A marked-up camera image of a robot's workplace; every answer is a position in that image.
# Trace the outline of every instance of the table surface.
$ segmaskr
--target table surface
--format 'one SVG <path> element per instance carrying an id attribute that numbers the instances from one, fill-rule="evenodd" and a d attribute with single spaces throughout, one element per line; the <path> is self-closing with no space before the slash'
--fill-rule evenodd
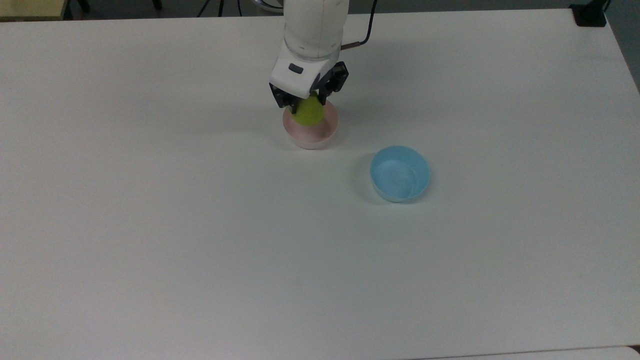
<path id="1" fill-rule="evenodd" d="M 282 21 L 0 24 L 0 357 L 640 343 L 640 95 L 608 26 L 376 16 L 304 151 L 268 88 Z M 397 144 L 433 171 L 412 204 L 370 184 Z"/>
<path id="2" fill-rule="evenodd" d="M 628 347 L 615 347 L 491 356 L 448 357 L 448 360 L 640 360 L 640 354 Z"/>
<path id="3" fill-rule="evenodd" d="M 68 0 L 0 0 L 2 20 L 62 20 Z"/>

